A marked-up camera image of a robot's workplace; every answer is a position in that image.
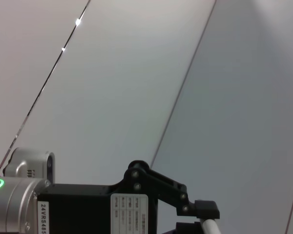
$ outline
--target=white label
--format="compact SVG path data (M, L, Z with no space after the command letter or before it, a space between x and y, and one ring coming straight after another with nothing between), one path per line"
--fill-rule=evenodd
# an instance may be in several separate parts
M38 201L38 234L49 234L49 202Z
M147 234L147 219L147 195L112 194L111 234Z

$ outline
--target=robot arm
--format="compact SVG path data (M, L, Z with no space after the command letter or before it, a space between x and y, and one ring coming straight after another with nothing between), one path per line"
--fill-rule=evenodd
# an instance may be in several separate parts
M0 233L156 234L158 200L174 206L172 234L220 234L214 201L190 202L187 187L143 161L130 163L115 185L53 184L54 154L17 148L0 177Z

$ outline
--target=screw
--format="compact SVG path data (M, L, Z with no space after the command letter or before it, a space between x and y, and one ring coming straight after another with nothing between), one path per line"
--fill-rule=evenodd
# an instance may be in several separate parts
M139 183L136 183L134 186L133 186L134 190L140 190L141 189L141 184Z
M49 180L46 180L44 183L46 186L49 186L51 184Z
M133 171L133 172L131 173L131 176L132 176L133 178L138 178L138 177L139 177L139 173L138 173L137 171Z
M25 223L25 229L26 229L26 232L30 230L30 225L28 222Z

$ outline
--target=white tube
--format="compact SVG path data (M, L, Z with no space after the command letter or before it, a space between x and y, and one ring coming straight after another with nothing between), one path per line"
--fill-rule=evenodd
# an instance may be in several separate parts
M212 219L200 220L204 234L221 234L217 223Z

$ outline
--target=label sticker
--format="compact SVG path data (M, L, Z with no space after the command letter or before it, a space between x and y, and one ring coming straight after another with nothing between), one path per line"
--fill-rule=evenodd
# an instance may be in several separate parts
M49 234L49 202L38 201L38 234Z
M147 234L147 219L147 195L112 194L111 234Z

